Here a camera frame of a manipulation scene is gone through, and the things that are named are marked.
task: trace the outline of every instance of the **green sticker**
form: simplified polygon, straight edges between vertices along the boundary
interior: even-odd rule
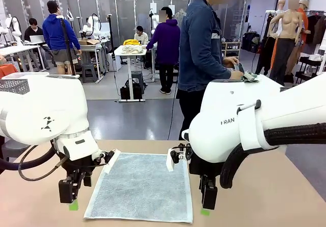
[[[206,210],[206,209],[202,209],[202,210],[200,211],[200,213],[203,214],[203,215],[205,215],[205,216],[209,216],[209,211]]]
[[[69,204],[70,211],[78,211],[78,201],[74,200],[71,204]]]

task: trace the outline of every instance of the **stool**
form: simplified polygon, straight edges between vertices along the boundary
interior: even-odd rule
[[[94,65],[81,65],[81,71],[82,71],[82,75],[83,75],[83,83],[85,83],[86,81],[93,81],[96,82],[97,81],[97,76],[95,73],[95,68]],[[86,77],[86,70],[90,70],[92,72],[92,76],[91,77]]]
[[[29,147],[29,145],[27,144],[22,144],[19,143],[13,139],[7,141],[6,143],[4,143],[0,149],[2,149],[2,153],[4,156],[4,159],[6,161],[9,161],[9,158],[18,158],[20,157],[21,154],[23,154],[23,152],[25,150],[27,150]]]
[[[144,89],[143,73],[140,70],[134,70],[131,72],[131,78],[138,79],[138,83],[141,87],[142,94],[144,94],[145,89]]]

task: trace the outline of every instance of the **blue jacket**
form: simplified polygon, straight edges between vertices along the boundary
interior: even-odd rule
[[[179,61],[180,28],[176,19],[167,19],[158,24],[147,49],[157,42],[157,61],[159,64],[175,65]]]
[[[200,91],[214,79],[229,79],[222,65],[221,23],[206,0],[194,0],[182,20],[178,88]]]
[[[67,35],[69,38],[69,45],[72,48],[72,43],[77,49],[80,49],[80,44],[78,43],[77,37],[71,28],[70,23],[64,20],[66,24]],[[60,50],[66,49],[65,35],[63,34],[61,22],[57,19],[57,15],[50,14],[43,22],[43,35],[44,40],[50,49]]]

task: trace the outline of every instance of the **denim jacket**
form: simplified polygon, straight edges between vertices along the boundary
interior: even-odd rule
[[[200,91],[215,79],[229,79],[222,65],[220,19],[206,0],[194,0],[182,20],[178,88]]]

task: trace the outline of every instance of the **person in purple hoodie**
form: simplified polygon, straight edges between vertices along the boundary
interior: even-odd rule
[[[157,61],[159,64],[159,78],[162,88],[161,93],[171,94],[173,84],[173,68],[179,61],[180,28],[178,21],[172,19],[172,10],[163,7],[166,11],[166,22],[158,24],[154,35],[147,45],[147,50],[152,49],[157,43]]]

